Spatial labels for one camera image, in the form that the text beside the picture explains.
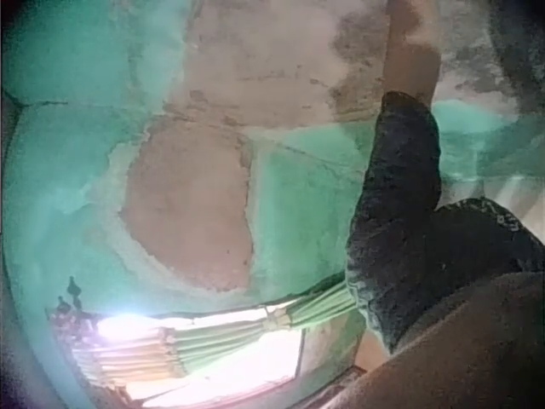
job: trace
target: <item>person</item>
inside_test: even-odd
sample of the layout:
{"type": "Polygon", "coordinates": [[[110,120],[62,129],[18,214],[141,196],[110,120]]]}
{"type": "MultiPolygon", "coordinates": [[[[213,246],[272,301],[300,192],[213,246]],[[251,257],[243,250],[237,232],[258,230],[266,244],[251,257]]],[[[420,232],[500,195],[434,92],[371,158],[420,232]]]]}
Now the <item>person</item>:
{"type": "Polygon", "coordinates": [[[340,407],[522,407],[544,397],[545,247],[492,200],[436,209],[436,1],[388,4],[384,95],[346,282],[390,356],[340,407]]]}

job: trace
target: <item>teal painted wall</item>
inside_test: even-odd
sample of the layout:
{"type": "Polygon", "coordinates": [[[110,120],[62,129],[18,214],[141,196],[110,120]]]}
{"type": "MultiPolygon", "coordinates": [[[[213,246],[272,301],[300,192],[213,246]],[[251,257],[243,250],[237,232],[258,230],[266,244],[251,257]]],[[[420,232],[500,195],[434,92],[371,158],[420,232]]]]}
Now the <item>teal painted wall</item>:
{"type": "Polygon", "coordinates": [[[4,255],[20,322],[70,408],[93,406],[64,365],[43,311],[64,292],[67,276],[85,289],[86,308],[180,306],[174,293],[136,280],[108,248],[92,193],[109,154],[120,144],[138,146],[180,79],[190,8],[179,0],[36,1],[3,39],[3,88],[27,105],[4,173],[4,255]]]}
{"type": "MultiPolygon", "coordinates": [[[[162,113],[171,84],[183,79],[190,8],[189,0],[35,2],[3,40],[3,87],[27,104],[5,168],[4,255],[21,324],[70,408],[92,405],[63,364],[43,313],[68,276],[84,288],[85,308],[159,314],[271,301],[344,265],[371,124],[248,130],[255,240],[248,292],[167,290],[135,274],[164,267],[131,241],[116,214],[146,126],[162,113]],[[112,241],[131,256],[121,257],[112,241]]],[[[545,176],[542,118],[513,121],[458,101],[434,111],[446,176],[545,176]]]]}

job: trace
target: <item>leg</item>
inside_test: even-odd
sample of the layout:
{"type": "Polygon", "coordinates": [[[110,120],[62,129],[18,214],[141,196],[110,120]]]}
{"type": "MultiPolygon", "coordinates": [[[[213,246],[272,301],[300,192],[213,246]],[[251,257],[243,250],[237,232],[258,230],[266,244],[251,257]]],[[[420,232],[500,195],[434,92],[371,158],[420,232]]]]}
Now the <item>leg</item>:
{"type": "Polygon", "coordinates": [[[418,302],[427,270],[420,235],[440,196],[439,131],[429,110],[401,93],[384,96],[363,192],[347,243],[347,285],[387,349],[418,302]]]}

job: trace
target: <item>fabric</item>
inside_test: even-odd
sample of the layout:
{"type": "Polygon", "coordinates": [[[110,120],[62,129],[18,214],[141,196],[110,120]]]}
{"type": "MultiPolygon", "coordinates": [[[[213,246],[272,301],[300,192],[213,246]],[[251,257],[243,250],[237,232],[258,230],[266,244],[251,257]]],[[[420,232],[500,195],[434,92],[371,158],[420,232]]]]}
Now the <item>fabric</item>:
{"type": "Polygon", "coordinates": [[[392,353],[445,297],[501,274],[543,270],[545,248],[507,209],[467,199],[436,210],[439,129],[430,111],[388,93],[347,242],[347,286],[392,353]]]}

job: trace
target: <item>bright window light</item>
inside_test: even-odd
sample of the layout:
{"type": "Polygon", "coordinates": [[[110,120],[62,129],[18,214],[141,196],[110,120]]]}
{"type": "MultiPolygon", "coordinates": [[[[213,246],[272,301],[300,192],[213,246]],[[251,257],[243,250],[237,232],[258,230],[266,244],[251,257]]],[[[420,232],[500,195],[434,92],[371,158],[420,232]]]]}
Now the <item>bright window light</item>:
{"type": "MultiPolygon", "coordinates": [[[[275,309],[288,304],[289,302],[285,302],[274,307],[196,319],[159,320],[124,314],[102,320],[98,323],[98,330],[101,336],[113,342],[128,341],[150,334],[159,327],[183,331],[237,321],[261,320],[275,309]]],[[[257,342],[188,377],[128,383],[126,390],[133,400],[164,394],[150,399],[144,407],[214,407],[217,404],[244,399],[295,377],[301,352],[301,339],[302,331],[268,332],[257,342]]]]}
{"type": "Polygon", "coordinates": [[[144,407],[213,406],[247,398],[295,377],[301,331],[275,331],[259,341],[218,360],[205,370],[182,379],[129,383],[132,399],[145,399],[174,389],[146,402],[144,407]]]}

